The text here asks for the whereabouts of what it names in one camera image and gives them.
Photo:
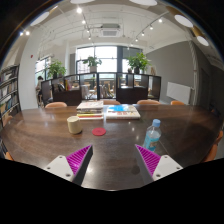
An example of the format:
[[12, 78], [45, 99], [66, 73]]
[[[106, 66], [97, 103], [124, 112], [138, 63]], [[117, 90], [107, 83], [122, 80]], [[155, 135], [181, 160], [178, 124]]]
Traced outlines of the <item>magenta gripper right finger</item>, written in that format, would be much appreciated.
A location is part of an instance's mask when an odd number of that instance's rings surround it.
[[169, 155], [159, 156], [142, 146], [135, 145], [135, 155], [145, 185], [182, 169]]

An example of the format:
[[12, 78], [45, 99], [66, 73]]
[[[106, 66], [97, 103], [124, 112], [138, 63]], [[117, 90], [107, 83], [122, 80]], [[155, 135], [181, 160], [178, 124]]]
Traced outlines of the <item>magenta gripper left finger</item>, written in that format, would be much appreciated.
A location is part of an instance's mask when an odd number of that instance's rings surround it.
[[93, 148], [88, 145], [68, 156], [57, 156], [45, 167], [45, 170], [80, 186], [92, 155]]

